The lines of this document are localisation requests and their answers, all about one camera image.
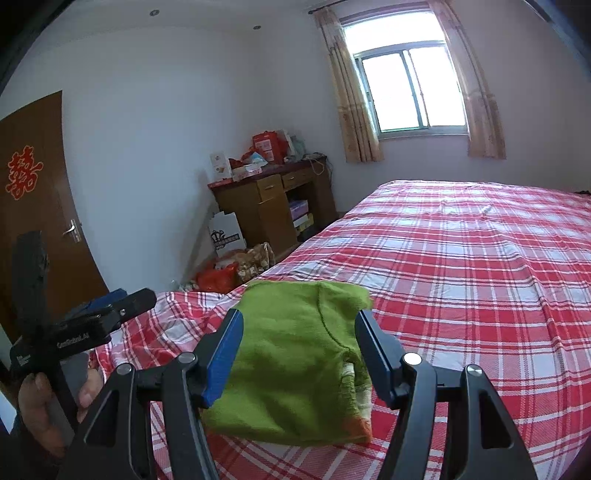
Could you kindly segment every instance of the green towel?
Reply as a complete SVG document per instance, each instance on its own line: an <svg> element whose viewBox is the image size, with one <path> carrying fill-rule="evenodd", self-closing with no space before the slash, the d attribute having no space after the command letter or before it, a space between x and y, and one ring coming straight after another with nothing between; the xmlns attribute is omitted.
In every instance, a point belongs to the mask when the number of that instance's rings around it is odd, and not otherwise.
<svg viewBox="0 0 591 480"><path fill-rule="evenodd" d="M244 337L209 431L284 445L371 439L371 380L355 339L366 289L334 282L253 282L237 305Z"/></svg>

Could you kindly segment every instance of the bed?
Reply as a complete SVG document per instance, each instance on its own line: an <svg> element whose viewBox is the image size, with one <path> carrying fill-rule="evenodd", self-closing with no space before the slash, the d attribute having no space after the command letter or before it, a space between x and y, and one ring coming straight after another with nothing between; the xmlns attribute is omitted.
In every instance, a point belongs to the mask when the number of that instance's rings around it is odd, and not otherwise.
<svg viewBox="0 0 591 480"><path fill-rule="evenodd" d="M433 365L481 365L528 447L538 477L559 479L591 431L591 197L482 183L387 183L282 263L267 280L366 287L374 316ZM212 331L227 296L166 293L97 350L120 363L167 363ZM210 436L220 477L375 479L396 420L373 395L368 445L301 448ZM446 407L438 406L426 479L439 478ZM170 477L163 416L155 458Z"/></svg>

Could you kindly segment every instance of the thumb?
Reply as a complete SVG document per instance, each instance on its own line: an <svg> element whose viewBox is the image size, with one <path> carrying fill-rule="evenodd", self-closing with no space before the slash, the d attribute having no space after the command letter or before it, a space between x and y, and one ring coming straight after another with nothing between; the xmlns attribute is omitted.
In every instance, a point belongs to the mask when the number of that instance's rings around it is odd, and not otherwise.
<svg viewBox="0 0 591 480"><path fill-rule="evenodd" d="M61 433L49 420L47 404L53 392L45 374L29 375L18 393L22 421L39 444L54 456L63 457L65 447Z"/></svg>

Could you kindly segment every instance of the plastic bag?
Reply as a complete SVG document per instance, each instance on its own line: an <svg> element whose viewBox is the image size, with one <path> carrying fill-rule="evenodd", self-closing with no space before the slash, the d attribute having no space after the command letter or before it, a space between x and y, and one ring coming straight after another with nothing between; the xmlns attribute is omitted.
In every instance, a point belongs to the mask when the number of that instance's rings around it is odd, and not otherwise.
<svg viewBox="0 0 591 480"><path fill-rule="evenodd" d="M210 267L198 273L196 280L199 290L222 294L230 293L238 286L237 270L238 262L234 262L220 270Z"/></svg>
<svg viewBox="0 0 591 480"><path fill-rule="evenodd" d="M236 250L216 261L215 268L225 268L238 263L238 285L259 276L275 265L275 255L268 243L259 244L251 249Z"/></svg>

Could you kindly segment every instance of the wooden desk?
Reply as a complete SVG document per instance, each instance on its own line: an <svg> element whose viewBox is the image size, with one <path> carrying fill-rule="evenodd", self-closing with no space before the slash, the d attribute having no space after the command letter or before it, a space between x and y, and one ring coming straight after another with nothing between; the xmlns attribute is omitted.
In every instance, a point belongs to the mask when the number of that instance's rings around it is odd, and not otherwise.
<svg viewBox="0 0 591 480"><path fill-rule="evenodd" d="M308 200L319 230L337 219L326 157L314 162L267 165L259 175L214 187L212 192L220 210L236 213L248 246L269 242L277 261L299 245L290 200Z"/></svg>

